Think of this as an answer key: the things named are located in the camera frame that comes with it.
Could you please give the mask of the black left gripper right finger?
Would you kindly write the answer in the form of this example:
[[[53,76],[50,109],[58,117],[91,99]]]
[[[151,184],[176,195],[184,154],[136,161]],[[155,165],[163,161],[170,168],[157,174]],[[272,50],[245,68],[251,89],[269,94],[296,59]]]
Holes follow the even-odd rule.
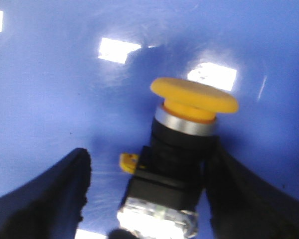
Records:
[[[215,239],[299,239],[299,200],[242,165],[218,137],[204,178]]]

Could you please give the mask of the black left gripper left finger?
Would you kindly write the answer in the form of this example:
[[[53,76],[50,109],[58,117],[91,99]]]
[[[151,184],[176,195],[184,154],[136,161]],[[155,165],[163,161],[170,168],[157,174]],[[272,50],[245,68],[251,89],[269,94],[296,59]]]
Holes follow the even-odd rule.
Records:
[[[33,180],[0,197],[0,239],[75,238],[90,182],[90,154],[76,148]]]

